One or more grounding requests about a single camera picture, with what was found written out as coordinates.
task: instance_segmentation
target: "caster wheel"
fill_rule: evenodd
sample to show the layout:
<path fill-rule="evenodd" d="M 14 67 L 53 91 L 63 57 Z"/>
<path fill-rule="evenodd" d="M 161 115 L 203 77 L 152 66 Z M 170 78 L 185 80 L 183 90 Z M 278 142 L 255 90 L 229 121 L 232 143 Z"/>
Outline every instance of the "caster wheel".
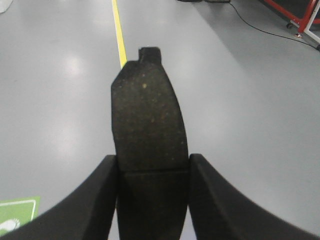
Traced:
<path fill-rule="evenodd" d="M 294 36 L 298 39 L 302 39 L 302 34 L 300 32 L 296 33 Z"/>
<path fill-rule="evenodd" d="M 289 22 L 289 23 L 286 25 L 286 28 L 287 28 L 287 29 L 292 29 L 293 26 L 294 26 L 293 23 Z"/>

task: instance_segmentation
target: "black cable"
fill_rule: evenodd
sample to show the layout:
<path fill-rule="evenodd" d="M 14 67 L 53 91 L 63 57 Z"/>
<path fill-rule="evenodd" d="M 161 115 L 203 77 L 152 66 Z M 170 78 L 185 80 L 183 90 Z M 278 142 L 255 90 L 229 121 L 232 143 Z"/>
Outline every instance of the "black cable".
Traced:
<path fill-rule="evenodd" d="M 254 28 L 254 29 L 256 29 L 256 30 L 258 30 L 258 31 L 260 31 L 260 32 L 263 32 L 263 33 L 265 33 L 265 34 L 270 34 L 270 35 L 272 35 L 272 36 L 276 36 L 276 37 L 280 37 L 280 38 L 283 38 L 283 39 L 292 40 L 292 41 L 295 41 L 295 42 L 298 42 L 298 43 L 301 43 L 301 44 L 305 44 L 305 45 L 307 45 L 307 46 L 312 47 L 313 49 L 318 50 L 316 47 L 312 46 L 312 45 L 309 44 L 309 43 L 306 43 L 306 42 L 303 42 L 303 41 L 299 41 L 299 40 L 296 40 L 296 39 L 293 39 L 293 38 L 290 38 L 290 37 L 277 35 L 277 34 L 274 34 L 274 33 L 271 33 L 271 32 L 267 32 L 267 31 L 261 30 L 261 29 L 255 27 L 255 26 L 251 25 L 250 23 L 248 23 L 246 20 L 243 19 L 243 17 L 240 15 L 240 13 L 238 12 L 238 10 L 236 9 L 236 7 L 235 7 L 232 3 L 229 2 L 229 4 L 233 7 L 233 9 L 235 10 L 236 14 L 239 16 L 239 18 L 240 18 L 245 24 L 249 25 L 250 27 L 252 27 L 252 28 Z"/>

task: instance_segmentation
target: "black object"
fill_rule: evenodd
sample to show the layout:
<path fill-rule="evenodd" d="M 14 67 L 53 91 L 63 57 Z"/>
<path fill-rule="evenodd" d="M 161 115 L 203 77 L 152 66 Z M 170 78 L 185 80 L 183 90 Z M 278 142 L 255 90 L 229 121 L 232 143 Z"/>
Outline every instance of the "black object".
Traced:
<path fill-rule="evenodd" d="M 120 169 L 120 238 L 179 239 L 187 211 L 189 160 L 178 100 L 156 47 L 139 50 L 111 86 Z"/>
<path fill-rule="evenodd" d="M 187 204 L 198 240 L 320 240 L 265 211 L 200 154 L 188 159 L 160 50 L 142 48 L 112 84 L 117 156 L 57 206 L 0 240 L 105 240 L 117 196 L 121 240 L 178 240 Z"/>

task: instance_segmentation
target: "red metal frame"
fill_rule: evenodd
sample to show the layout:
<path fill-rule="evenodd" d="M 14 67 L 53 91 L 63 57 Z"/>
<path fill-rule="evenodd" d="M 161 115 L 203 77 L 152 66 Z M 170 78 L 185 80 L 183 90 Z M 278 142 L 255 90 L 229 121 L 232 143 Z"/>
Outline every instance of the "red metal frame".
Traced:
<path fill-rule="evenodd" d="M 312 15 L 312 12 L 314 10 L 314 7 L 317 3 L 317 0 L 310 0 L 308 3 L 308 6 L 306 7 L 305 13 L 303 18 L 299 18 L 295 16 L 290 11 L 286 10 L 284 7 L 280 6 L 278 3 L 276 3 L 274 0 L 264 0 L 267 4 L 275 8 L 277 11 L 285 15 L 287 18 L 295 22 L 299 25 L 298 32 L 303 33 L 306 29 L 306 26 L 308 25 L 308 22 L 310 20 L 310 17 Z M 320 24 L 320 18 L 317 18 L 313 21 L 314 24 Z"/>

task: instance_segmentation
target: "white symbol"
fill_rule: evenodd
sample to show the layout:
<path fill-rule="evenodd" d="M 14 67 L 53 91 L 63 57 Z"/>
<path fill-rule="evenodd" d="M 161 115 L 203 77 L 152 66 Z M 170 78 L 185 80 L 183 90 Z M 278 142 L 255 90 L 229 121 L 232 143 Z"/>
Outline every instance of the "white symbol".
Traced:
<path fill-rule="evenodd" d="M 15 230 L 19 227 L 20 227 L 19 219 L 13 218 L 13 219 L 9 219 L 9 220 L 1 223 L 0 224 L 0 231 L 6 230 L 7 232 L 10 232 L 10 231 Z"/>

